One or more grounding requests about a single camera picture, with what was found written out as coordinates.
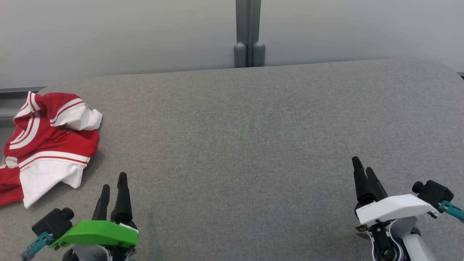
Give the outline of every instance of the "green plastic bracket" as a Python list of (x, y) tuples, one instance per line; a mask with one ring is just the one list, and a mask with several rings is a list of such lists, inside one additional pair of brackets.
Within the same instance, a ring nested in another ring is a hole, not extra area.
[(55, 248), (69, 244), (120, 246), (132, 248), (137, 245), (137, 231), (105, 220), (81, 221), (50, 245)]

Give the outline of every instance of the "white panel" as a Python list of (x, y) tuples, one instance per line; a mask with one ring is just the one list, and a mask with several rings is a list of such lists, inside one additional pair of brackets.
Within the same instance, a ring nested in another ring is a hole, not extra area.
[(266, 65), (417, 57), (464, 72), (463, 0), (263, 0)]
[(0, 89), (233, 68), (230, 0), (0, 0)]

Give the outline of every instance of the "gray fabric surface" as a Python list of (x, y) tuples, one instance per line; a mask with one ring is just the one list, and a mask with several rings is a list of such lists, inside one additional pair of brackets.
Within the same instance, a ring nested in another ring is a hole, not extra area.
[[(109, 76), (41, 91), (73, 92), (103, 114), (82, 186), (60, 184), (24, 209), (0, 208), (2, 260), (53, 208), (90, 219), (103, 184), (129, 176), (137, 261), (368, 261), (355, 235), (351, 157), (389, 195), (415, 181), (448, 186), (464, 205), (464, 81), (448, 67), (386, 59)], [(464, 226), (419, 219), (437, 260), (464, 257)], [(35, 260), (61, 260), (43, 250)]]

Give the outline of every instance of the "red and white jersey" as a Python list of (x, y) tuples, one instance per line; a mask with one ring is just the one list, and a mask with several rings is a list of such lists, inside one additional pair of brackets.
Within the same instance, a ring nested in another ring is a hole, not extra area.
[(23, 199), (28, 208), (60, 181), (79, 187), (97, 150), (101, 120), (75, 94), (29, 92), (3, 149), (0, 205)]

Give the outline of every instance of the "teal connector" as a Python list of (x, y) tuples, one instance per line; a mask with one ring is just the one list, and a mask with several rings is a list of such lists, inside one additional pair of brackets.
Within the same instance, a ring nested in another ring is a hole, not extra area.
[(460, 222), (464, 223), (464, 211), (456, 207), (455, 205), (451, 204), (451, 202), (443, 200), (439, 208), (443, 210), (444, 212), (450, 214), (451, 216), (459, 219)]
[(26, 251), (21, 254), (22, 261), (32, 260), (32, 258), (52, 240), (52, 237), (47, 232), (40, 234), (40, 236), (27, 247)]

